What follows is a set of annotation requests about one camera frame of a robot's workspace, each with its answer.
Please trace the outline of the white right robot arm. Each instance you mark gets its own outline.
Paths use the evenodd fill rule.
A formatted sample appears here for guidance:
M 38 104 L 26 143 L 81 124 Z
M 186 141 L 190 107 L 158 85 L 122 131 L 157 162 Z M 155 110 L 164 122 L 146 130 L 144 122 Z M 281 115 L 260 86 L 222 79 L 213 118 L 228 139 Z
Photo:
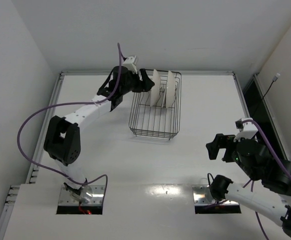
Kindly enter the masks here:
M 269 192 L 251 191 L 232 179 L 218 174 L 210 184 L 216 201 L 235 201 L 264 216 L 291 238 L 291 161 L 281 160 L 287 173 L 279 167 L 268 148 L 255 139 L 237 141 L 234 135 L 218 133 L 206 144 L 210 160 L 225 149 L 223 161 L 236 163 L 253 182 L 261 182 Z

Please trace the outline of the orange rimmed floral plate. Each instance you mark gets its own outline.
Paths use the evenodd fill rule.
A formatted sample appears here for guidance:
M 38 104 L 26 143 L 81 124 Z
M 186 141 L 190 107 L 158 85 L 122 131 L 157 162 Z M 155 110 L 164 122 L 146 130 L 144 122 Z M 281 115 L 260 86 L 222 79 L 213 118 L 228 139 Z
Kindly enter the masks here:
M 168 71 L 166 88 L 161 106 L 170 108 L 175 101 L 176 78 L 171 71 Z
M 150 106 L 155 106 L 158 100 L 160 99 L 160 82 L 161 77 L 156 69 L 153 70 L 152 81 L 154 86 L 151 88 L 150 93 Z

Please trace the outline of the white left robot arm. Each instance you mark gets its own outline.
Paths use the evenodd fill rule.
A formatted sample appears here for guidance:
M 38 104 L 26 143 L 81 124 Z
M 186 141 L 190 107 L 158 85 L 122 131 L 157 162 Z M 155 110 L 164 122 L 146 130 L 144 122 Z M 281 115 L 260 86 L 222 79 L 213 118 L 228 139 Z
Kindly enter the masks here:
M 64 186 L 69 192 L 75 195 L 80 195 L 83 189 L 88 188 L 88 180 L 84 177 L 82 170 L 79 169 L 78 164 L 74 164 L 81 152 L 81 134 L 85 128 L 89 127 L 98 118 L 110 114 L 111 117 L 116 117 L 115 120 L 102 123 L 103 126 L 108 126 L 110 130 L 115 127 L 123 126 L 123 116 L 127 114 L 127 110 L 119 107 L 118 114 L 111 112 L 117 108 L 123 101 L 123 97 L 130 92 L 136 95 L 143 95 L 149 93 L 151 89 L 159 90 L 160 80 L 155 86 L 154 80 L 152 81 L 147 71 L 142 68 L 141 78 L 138 70 L 129 69 L 128 66 L 116 66 L 109 73 L 105 82 L 101 85 L 97 94 L 91 101 L 88 102 L 69 102 L 64 104 L 55 104 L 50 107 L 60 107 L 66 105 L 83 105 L 76 111 L 65 115 L 63 117 L 53 116 L 48 124 L 43 148 L 48 153 L 50 158 L 54 159 L 59 166 L 61 175 L 65 177 Z M 194 119 L 200 128 L 213 126 L 213 119 L 219 117 L 218 111 L 219 104 L 208 103 L 202 101 L 199 104 L 196 101 L 189 103 L 190 109 L 186 110 L 187 119 Z

